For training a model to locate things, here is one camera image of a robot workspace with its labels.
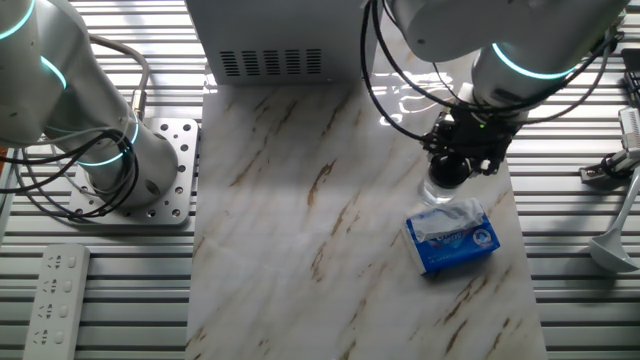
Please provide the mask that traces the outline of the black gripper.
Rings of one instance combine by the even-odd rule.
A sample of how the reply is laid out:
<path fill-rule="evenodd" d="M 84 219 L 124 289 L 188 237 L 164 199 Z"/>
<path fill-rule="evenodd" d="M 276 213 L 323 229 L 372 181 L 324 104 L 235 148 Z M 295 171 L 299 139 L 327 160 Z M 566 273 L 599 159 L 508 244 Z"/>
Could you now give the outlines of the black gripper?
<path fill-rule="evenodd" d="M 490 176 L 498 172 L 517 131 L 516 124 L 505 120 L 452 109 L 436 120 L 434 128 L 422 136 L 421 144 L 430 154 L 442 152 L 444 145 L 476 161 L 477 173 Z"/>

